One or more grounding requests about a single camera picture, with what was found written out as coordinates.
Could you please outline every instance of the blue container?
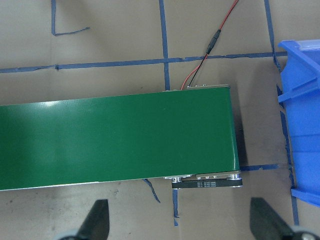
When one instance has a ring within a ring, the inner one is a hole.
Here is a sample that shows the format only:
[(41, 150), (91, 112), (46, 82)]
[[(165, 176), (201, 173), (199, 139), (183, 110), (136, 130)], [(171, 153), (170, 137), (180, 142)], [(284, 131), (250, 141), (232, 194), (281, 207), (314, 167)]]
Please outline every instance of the blue container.
[(282, 41), (288, 53), (281, 73), (297, 188), (291, 194), (320, 207), (320, 39)]

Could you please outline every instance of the cable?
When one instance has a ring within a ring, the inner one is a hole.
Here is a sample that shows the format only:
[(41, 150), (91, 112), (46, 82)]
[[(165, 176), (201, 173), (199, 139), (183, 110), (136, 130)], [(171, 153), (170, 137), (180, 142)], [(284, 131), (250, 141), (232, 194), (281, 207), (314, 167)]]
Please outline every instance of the cable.
[(214, 34), (214, 36), (212, 37), (206, 51), (205, 51), (205, 56), (202, 58), (202, 61), (201, 63), (186, 77), (186, 79), (184, 80), (180, 90), (183, 90), (185, 85), (186, 85), (186, 82), (188, 81), (188, 79), (190, 78), (190, 76), (195, 72), (195, 74), (193, 75), (190, 83), (188, 84), (188, 87), (191, 86), (191, 83), (193, 82), (193, 80), (195, 79), (195, 76), (197, 75), (202, 63), (207, 59), (208, 55), (210, 54), (211, 50), (214, 48), (214, 46), (216, 45), (216, 42), (220, 36), (220, 33), (221, 33), (221, 30), (223, 28), (223, 26), (225, 25), (226, 23), (226, 20), (228, 19), (230, 13), (232, 12), (232, 10), (235, 8), (235, 6), (237, 5), (237, 3), (239, 2), (239, 0), (234, 0), (232, 6), (230, 7), (229, 11), (226, 13), (222, 23), (220, 24), (219, 26), (219, 29), (216, 31), (216, 33)]

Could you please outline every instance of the concrete floor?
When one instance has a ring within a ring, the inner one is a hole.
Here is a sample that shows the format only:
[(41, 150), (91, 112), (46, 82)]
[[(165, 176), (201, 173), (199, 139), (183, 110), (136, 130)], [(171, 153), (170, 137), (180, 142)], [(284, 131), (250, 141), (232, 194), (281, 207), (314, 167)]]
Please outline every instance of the concrete floor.
[[(165, 0), (169, 58), (201, 56), (232, 0)], [(0, 7), (0, 69), (162, 59), (158, 1), (57, 0), (51, 34), (49, 0), (4, 0)], [(319, 38), (320, 1), (270, 0), (275, 45), (286, 39)], [(240, 0), (211, 55), (271, 52), (263, 0)], [(280, 57), (284, 67), (286, 57)], [(198, 61), (169, 64), (171, 89), (179, 89)], [(171, 184), (150, 179), (157, 203), (142, 180), (0, 192), (1, 239), (54, 239), (76, 229), (96, 199), (109, 200), (109, 239), (254, 239), (251, 197), (263, 197), (293, 225), (285, 138), (272, 57), (209, 59), (196, 84), (229, 84), (239, 161), (242, 166), (279, 164), (243, 172), (242, 188), (179, 191), (179, 227), (174, 227)], [(0, 104), (161, 92), (164, 65), (91, 67), (0, 74)], [(298, 200), (300, 225), (320, 235), (320, 209)]]

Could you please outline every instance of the black connector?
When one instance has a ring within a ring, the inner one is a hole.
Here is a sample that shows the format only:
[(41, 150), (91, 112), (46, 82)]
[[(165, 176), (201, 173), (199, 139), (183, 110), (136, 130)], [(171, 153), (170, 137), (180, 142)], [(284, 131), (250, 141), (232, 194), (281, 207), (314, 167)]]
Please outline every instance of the black connector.
[(208, 55), (210, 54), (211, 50), (214, 48), (214, 46), (219, 38), (220, 33), (221, 33), (221, 29), (218, 29), (208, 45), (208, 48), (205, 52), (206, 54), (208, 54)]

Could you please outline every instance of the red wire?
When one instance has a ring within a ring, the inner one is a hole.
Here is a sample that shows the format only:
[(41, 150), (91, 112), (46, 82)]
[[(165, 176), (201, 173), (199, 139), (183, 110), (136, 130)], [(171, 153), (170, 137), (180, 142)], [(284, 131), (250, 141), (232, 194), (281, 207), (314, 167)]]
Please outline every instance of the red wire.
[[(205, 61), (205, 60), (207, 59), (207, 57), (208, 57), (208, 54), (205, 55), (203, 61)], [(185, 85), (186, 85), (186, 82), (188, 81), (188, 79), (190, 78), (190, 76), (191, 76), (195, 71), (197, 71), (197, 69), (198, 69), (199, 67), (200, 67), (200, 64), (186, 77), (186, 79), (184, 80), (184, 82), (183, 82), (180, 90), (183, 90), (183, 89), (184, 89), (184, 87), (185, 87)]]
[(232, 6), (230, 7), (229, 11), (226, 13), (221, 25), (219, 26), (219, 29), (221, 30), (226, 22), (226, 20), (228, 19), (230, 13), (232, 12), (232, 10), (234, 9), (234, 7), (237, 5), (237, 3), (239, 2), (239, 0), (234, 0)]

